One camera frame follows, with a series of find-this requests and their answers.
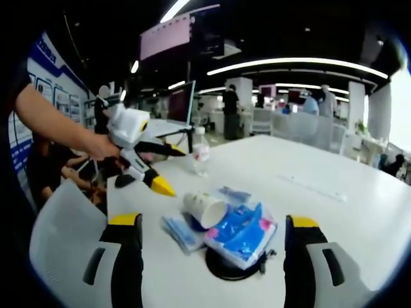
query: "plastic bottle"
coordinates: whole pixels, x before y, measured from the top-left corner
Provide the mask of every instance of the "plastic bottle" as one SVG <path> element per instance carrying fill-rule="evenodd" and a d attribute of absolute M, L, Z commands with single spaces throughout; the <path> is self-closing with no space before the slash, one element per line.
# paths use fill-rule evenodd
<path fill-rule="evenodd" d="M 199 126 L 193 136 L 193 169 L 200 176 L 207 176 L 210 159 L 210 145 L 204 137 L 205 133 L 206 129 Z"/>

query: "paper cup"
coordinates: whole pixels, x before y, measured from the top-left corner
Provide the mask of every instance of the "paper cup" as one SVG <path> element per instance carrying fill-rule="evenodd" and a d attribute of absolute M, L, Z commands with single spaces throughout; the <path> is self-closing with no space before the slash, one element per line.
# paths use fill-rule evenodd
<path fill-rule="evenodd" d="M 205 229 L 219 223 L 227 213 L 224 201 L 204 193 L 187 193 L 184 196 L 184 211 L 191 214 Z"/>

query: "pink screen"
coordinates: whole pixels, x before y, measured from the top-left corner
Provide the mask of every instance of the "pink screen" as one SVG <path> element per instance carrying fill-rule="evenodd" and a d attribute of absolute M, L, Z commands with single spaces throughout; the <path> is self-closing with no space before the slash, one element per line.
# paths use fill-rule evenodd
<path fill-rule="evenodd" d="M 180 15 L 158 24 L 141 35 L 140 59 L 190 41 L 190 16 Z"/>

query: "laptop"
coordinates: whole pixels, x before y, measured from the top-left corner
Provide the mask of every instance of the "laptop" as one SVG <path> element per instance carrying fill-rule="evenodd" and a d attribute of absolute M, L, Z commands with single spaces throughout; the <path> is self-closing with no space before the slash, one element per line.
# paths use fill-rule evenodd
<path fill-rule="evenodd" d="M 161 137 L 190 129 L 194 89 L 195 81 L 173 89 L 168 98 L 167 119 L 151 119 L 146 133 L 151 137 Z"/>

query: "ceiling light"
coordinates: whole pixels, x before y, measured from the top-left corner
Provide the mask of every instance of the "ceiling light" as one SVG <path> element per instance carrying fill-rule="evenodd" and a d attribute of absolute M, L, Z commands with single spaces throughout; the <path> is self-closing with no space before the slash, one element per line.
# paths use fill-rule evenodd
<path fill-rule="evenodd" d="M 359 71 L 364 71 L 370 74 L 377 75 L 379 77 L 388 78 L 387 74 L 379 72 L 375 69 L 371 69 L 370 67 L 366 67 L 360 64 L 354 64 L 346 61 L 341 60 L 331 60 L 331 59 L 323 59 L 323 58 L 274 58 L 274 59 L 265 59 L 265 60 L 257 60 L 251 62 L 244 62 L 239 64 L 234 64 L 226 67 L 222 67 L 221 69 L 215 69 L 213 71 L 209 71 L 207 73 L 208 76 L 219 74 L 222 72 L 231 71 L 233 69 L 241 69 L 244 67 L 256 66 L 256 65 L 265 65 L 265 64 L 280 64 L 280 63 L 317 63 L 317 64 L 329 64 L 329 65 L 338 65 L 343 67 L 350 67 L 352 69 L 358 69 Z"/>
<path fill-rule="evenodd" d="M 124 101 L 124 99 L 126 98 L 126 93 L 127 93 L 126 90 L 123 90 L 120 96 L 120 101 Z"/>
<path fill-rule="evenodd" d="M 168 10 L 166 15 L 160 20 L 160 23 L 169 21 L 186 5 L 190 0 L 177 0 L 176 3 Z"/>
<path fill-rule="evenodd" d="M 206 90 L 200 90 L 198 94 L 205 94 L 205 93 L 210 93 L 210 92 L 217 92 L 217 91 L 224 91 L 226 88 L 225 87 L 219 87 L 219 88 L 212 88 L 212 89 L 206 89 Z"/>
<path fill-rule="evenodd" d="M 300 85 L 299 83 L 276 83 L 275 85 L 276 87 L 321 89 L 319 85 Z M 336 92 L 336 93 L 341 93 L 341 94 L 346 94 L 346 95 L 349 94 L 349 92 L 346 90 L 340 90 L 340 89 L 334 89 L 334 88 L 329 88 L 328 90 L 331 92 Z"/>
<path fill-rule="evenodd" d="M 131 73 L 134 74 L 139 69 L 139 60 L 136 60 L 131 68 Z"/>
<path fill-rule="evenodd" d="M 346 101 L 347 103 L 349 102 L 349 99 L 347 99 L 347 98 L 340 98 L 340 97 L 338 97 L 338 96 L 336 96 L 335 99 L 336 99 L 337 101 Z"/>
<path fill-rule="evenodd" d="M 186 83 L 185 81 L 180 81 L 180 82 L 174 83 L 173 85 L 170 85 L 170 86 L 168 87 L 168 89 L 169 89 L 169 90 L 173 90 L 174 88 L 180 87 L 181 85 L 183 85 L 183 84 L 185 84 L 185 83 Z"/>

